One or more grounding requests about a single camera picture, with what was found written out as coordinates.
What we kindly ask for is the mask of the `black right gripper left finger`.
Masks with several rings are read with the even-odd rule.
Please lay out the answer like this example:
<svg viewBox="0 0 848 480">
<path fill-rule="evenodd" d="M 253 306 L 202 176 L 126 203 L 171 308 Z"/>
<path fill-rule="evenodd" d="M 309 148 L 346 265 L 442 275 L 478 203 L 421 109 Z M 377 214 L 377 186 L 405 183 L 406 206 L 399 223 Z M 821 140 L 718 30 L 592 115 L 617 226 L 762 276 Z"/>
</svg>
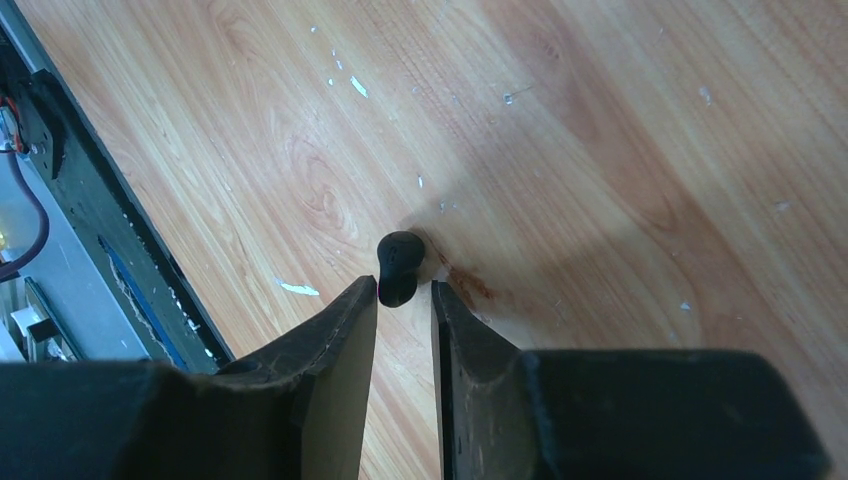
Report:
<svg viewBox="0 0 848 480">
<path fill-rule="evenodd" d="M 354 479 L 377 284 L 214 374 L 153 361 L 5 363 L 5 479 Z"/>
</svg>

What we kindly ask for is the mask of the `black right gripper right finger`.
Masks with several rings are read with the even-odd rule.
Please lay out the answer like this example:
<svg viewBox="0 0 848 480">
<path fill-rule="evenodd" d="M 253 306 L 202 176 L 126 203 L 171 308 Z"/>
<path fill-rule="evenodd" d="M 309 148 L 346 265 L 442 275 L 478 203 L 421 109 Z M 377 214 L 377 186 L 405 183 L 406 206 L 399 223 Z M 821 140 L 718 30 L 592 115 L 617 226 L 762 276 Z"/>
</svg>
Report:
<svg viewBox="0 0 848 480">
<path fill-rule="evenodd" d="M 763 357 L 524 350 L 433 282 L 446 479 L 822 479 L 832 461 Z"/>
</svg>

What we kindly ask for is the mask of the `black earbud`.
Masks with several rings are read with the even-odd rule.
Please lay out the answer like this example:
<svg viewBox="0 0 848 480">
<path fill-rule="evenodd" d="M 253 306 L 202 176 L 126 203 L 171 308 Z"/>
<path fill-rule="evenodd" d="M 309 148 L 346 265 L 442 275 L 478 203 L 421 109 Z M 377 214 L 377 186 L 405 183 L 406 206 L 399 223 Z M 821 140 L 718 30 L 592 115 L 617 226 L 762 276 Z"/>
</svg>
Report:
<svg viewBox="0 0 848 480">
<path fill-rule="evenodd" d="M 382 305 L 397 308 L 412 299 L 425 254 L 423 240 L 410 231 L 395 231 L 381 239 L 377 258 L 378 300 Z"/>
</svg>

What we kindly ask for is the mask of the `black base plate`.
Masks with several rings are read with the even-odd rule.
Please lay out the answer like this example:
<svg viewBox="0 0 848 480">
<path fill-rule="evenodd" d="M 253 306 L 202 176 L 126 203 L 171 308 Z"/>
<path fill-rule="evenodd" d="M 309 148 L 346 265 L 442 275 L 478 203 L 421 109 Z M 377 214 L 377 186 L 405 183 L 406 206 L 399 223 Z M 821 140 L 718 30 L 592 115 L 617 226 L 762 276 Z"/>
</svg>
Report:
<svg viewBox="0 0 848 480">
<path fill-rule="evenodd" d="M 130 191 L 18 5 L 1 5 L 1 146 L 28 184 L 1 171 L 10 261 L 47 241 L 22 276 L 85 359 L 158 360 L 212 373 L 233 359 L 176 259 Z"/>
</svg>

